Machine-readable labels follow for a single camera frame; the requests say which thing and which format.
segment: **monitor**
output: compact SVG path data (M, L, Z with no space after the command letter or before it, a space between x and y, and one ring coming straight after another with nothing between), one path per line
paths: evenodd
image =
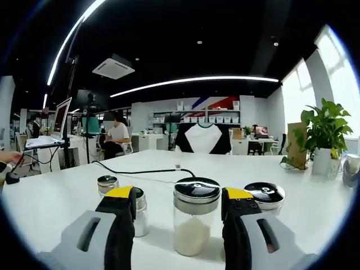
M54 123L54 130L52 132L52 135L55 135L58 138L62 137L62 132L64 130L65 120L68 114L70 103L71 103L71 98L65 100L56 107L55 123Z
M267 127L255 127L255 134L256 135L267 135L268 128Z

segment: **t-shirt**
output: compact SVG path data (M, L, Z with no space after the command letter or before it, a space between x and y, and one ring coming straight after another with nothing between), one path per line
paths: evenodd
M225 125L181 124L175 144L182 152L224 155L231 151L229 130Z
M110 136L114 140L128 139L130 137L128 128L123 123L120 123L117 127L110 128L107 135Z

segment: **salt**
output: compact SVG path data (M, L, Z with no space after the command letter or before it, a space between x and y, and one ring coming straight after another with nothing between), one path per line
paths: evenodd
M174 248L184 256L199 254L210 239L210 226L196 217L175 226Z

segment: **cardboard box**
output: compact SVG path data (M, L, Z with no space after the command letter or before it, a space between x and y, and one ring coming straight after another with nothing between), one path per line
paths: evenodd
M307 141L307 130L306 126L303 123L291 123L287 125L287 145L289 147L289 151L287 153L287 158L294 158L293 166L297 167L300 170L304 170L306 164L306 151L304 149L300 149L298 143L296 142L296 137L293 132L294 129L300 129L303 132L304 141Z
M241 140L242 139L242 129L241 128L232 128L233 134L232 138L233 140Z

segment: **wall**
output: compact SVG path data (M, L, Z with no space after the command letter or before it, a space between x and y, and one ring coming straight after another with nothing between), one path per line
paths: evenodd
M268 126L267 100L254 96L240 96L241 126Z
M152 127L149 125L153 117L153 111L175 111L177 101L183 101L184 105L190 105L193 110L203 110L205 107L220 106L232 109L232 100L236 97L208 97L208 98L180 98L173 100L160 100L152 102L137 102L131 106L131 126L133 132L143 131L145 128ZM224 114L225 116L238 116L238 114Z
M323 61L321 60L319 51L316 49L305 61L305 63L313 84L316 106L319 108L322 107L322 98L334 101L329 76L327 75L327 71Z
M4 76L0 81L0 129L4 128L5 150L10 151L10 113L15 82L12 76Z
M266 103L269 134L281 138L285 133L284 99L281 87L266 99Z

